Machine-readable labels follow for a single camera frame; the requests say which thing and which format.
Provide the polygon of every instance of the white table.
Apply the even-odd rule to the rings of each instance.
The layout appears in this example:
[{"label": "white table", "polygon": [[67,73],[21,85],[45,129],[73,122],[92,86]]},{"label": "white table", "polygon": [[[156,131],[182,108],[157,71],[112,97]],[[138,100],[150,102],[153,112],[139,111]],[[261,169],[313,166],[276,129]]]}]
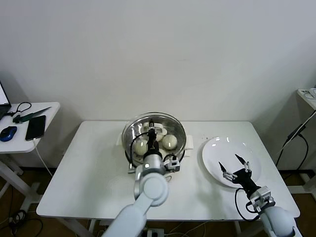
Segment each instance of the white table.
[{"label": "white table", "polygon": [[[167,201],[151,208],[148,220],[241,220],[234,204],[235,189],[219,184],[201,161],[204,143],[215,136],[236,137],[247,143],[262,166],[257,184],[268,186],[277,205],[290,211],[293,217],[300,215],[251,123],[188,121],[182,124],[186,133],[193,136],[194,149],[181,162],[180,172],[172,174]],[[124,125],[120,121],[85,121],[80,125],[37,207],[38,215],[112,220],[123,207],[134,202],[134,174],[127,173],[123,148],[116,145]],[[237,202],[246,218],[254,217],[244,209],[248,202],[245,194],[240,192]]]},{"label": "white table", "polygon": [[[16,108],[19,104],[12,104],[10,112],[16,111]],[[21,105],[20,110],[27,108],[28,105]],[[32,107],[20,114],[21,116],[27,115],[29,113],[34,113],[36,111],[51,107],[49,110],[46,110],[41,115],[46,115],[45,131],[55,117],[57,111],[60,108],[58,102],[47,102],[47,103],[32,103]],[[0,191],[0,197],[4,194],[6,189],[11,184],[14,188],[20,191],[26,198],[21,206],[22,210],[28,211],[32,203],[38,203],[41,196],[37,194],[36,190],[39,187],[39,183],[33,183],[32,186],[28,186],[18,175],[22,175],[23,171],[20,167],[13,161],[12,157],[9,154],[13,153],[28,153],[31,152],[35,145],[40,141],[39,139],[35,140],[35,145],[33,141],[26,141],[25,135],[28,128],[29,122],[24,122],[21,124],[13,123],[12,119],[14,117],[4,116],[0,120],[0,131],[8,126],[17,126],[17,131],[13,138],[7,142],[0,142],[0,154],[6,154],[6,157],[1,158],[0,160],[0,176],[7,181],[5,186]]]}]

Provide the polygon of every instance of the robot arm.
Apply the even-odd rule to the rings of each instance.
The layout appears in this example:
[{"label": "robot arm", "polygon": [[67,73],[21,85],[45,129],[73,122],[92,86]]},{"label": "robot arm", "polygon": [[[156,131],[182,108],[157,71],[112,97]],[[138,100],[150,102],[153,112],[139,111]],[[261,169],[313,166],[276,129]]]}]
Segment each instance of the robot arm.
[{"label": "robot arm", "polygon": [[145,226],[148,209],[162,205],[168,197],[168,184],[163,175],[168,170],[179,170],[178,158],[172,157],[173,164],[168,163],[165,166],[153,128],[149,130],[148,138],[148,151],[144,154],[144,162],[135,170],[136,201],[118,214],[102,237],[139,236]]},{"label": "robot arm", "polygon": [[137,237],[145,226],[146,213],[151,206],[159,206],[168,196],[166,179],[150,173],[141,180],[141,193],[132,205],[126,206],[104,233],[104,237]]},{"label": "robot arm", "polygon": [[302,235],[297,229],[294,218],[288,211],[275,206],[276,203],[268,187],[259,187],[253,182],[249,162],[238,155],[236,157],[244,165],[244,168],[235,173],[229,173],[219,163],[223,177],[243,187],[250,200],[247,205],[252,205],[254,211],[258,213],[267,235],[270,237],[301,237]]}]

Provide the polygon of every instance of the white side table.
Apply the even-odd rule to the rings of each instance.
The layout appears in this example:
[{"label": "white side table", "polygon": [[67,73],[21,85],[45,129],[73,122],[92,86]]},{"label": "white side table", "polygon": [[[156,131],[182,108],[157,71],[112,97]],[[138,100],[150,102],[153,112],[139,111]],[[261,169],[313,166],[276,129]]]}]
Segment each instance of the white side table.
[{"label": "white side table", "polygon": [[[308,99],[305,94],[309,93],[309,89],[298,89],[297,93],[308,103],[313,110],[316,110],[316,100]],[[287,186],[292,194],[311,194],[316,201],[316,175],[310,179],[307,174],[300,174],[304,180],[304,185]]]},{"label": "white side table", "polygon": [[[16,111],[16,108],[19,104],[12,104],[10,109],[11,111]],[[60,108],[58,102],[47,102],[47,103],[32,103],[32,107],[21,113],[21,116],[27,115],[29,113],[34,113],[36,111],[51,107],[49,110],[46,110],[41,115],[46,115],[45,131],[55,117],[57,111]],[[15,189],[21,192],[24,196],[24,202],[21,206],[21,210],[28,211],[32,203],[39,203],[41,196],[36,192],[40,183],[33,183],[31,186],[28,186],[18,175],[22,175],[23,171],[20,167],[13,161],[10,154],[14,153],[28,153],[31,152],[35,145],[40,141],[39,139],[35,140],[35,145],[33,141],[26,141],[25,135],[28,128],[29,122],[24,122],[21,124],[15,124],[12,121],[11,116],[4,116],[0,120],[0,131],[8,126],[17,126],[17,131],[13,138],[8,142],[0,142],[0,154],[6,154],[4,158],[0,160],[0,176],[7,181],[2,190],[0,191],[0,197],[4,194],[6,189],[11,184]]]}]

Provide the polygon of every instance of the blue mouse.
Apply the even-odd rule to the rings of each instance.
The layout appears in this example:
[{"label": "blue mouse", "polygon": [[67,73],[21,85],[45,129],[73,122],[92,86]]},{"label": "blue mouse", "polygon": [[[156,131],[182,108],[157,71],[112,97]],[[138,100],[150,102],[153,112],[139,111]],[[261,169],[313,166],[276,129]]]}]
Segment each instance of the blue mouse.
[{"label": "blue mouse", "polygon": [[4,128],[0,133],[0,141],[7,142],[10,141],[14,134],[16,133],[17,127],[16,126],[9,126]]}]

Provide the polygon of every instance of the laptop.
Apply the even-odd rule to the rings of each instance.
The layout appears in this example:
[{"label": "laptop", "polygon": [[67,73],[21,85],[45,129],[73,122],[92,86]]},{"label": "laptop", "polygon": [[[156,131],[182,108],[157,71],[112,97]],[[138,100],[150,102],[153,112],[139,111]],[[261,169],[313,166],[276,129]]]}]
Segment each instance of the laptop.
[{"label": "laptop", "polygon": [[11,104],[0,81],[0,119],[10,110]]}]

